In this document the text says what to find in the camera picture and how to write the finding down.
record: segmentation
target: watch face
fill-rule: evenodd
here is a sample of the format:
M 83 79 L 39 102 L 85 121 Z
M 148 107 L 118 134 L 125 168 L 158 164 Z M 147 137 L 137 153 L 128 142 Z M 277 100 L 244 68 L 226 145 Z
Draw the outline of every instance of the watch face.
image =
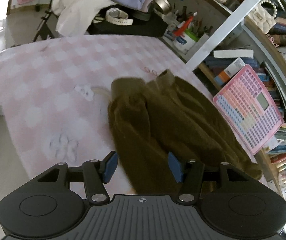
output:
M 119 10 L 113 10 L 109 12 L 109 15 L 113 18 L 118 18 L 120 15 L 120 11 Z

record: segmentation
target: brown garment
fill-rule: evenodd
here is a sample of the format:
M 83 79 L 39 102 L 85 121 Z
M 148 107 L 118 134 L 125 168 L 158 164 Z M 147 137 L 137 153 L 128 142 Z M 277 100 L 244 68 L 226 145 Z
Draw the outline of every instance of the brown garment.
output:
M 255 179 L 252 163 L 225 119 L 195 87 L 170 71 L 145 83 L 120 78 L 112 83 L 110 130 L 123 168 L 138 194 L 176 193 L 168 152 L 179 160 L 208 166 L 229 162 Z

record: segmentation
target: bed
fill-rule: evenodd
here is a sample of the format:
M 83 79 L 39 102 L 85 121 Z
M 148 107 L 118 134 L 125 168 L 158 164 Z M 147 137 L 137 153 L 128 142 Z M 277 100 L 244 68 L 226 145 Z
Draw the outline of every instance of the bed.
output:
M 101 92 L 108 93 L 115 78 L 135 76 L 150 81 L 165 69 L 212 100 L 200 80 L 157 38 L 89 35 L 0 52 L 0 106 L 29 178 L 58 162 L 80 166 L 87 160 L 102 160 L 114 145 L 108 97 Z M 71 184 L 72 190 L 85 197 L 82 188 Z M 106 189 L 110 196 L 133 192 L 122 165 Z

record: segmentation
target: white cloth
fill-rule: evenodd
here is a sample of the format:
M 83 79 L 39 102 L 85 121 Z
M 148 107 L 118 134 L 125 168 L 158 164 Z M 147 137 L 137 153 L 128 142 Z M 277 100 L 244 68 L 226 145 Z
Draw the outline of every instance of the white cloth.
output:
M 65 37 L 84 35 L 96 14 L 111 5 L 111 0 L 52 0 L 52 10 L 59 15 L 56 31 Z

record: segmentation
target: pink periodic table toy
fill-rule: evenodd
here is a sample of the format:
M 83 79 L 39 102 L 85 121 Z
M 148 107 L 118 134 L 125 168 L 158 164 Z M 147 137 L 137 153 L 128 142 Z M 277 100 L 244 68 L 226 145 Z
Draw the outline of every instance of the pink periodic table toy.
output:
M 213 101 L 253 154 L 283 124 L 283 118 L 272 97 L 248 64 L 227 83 Z

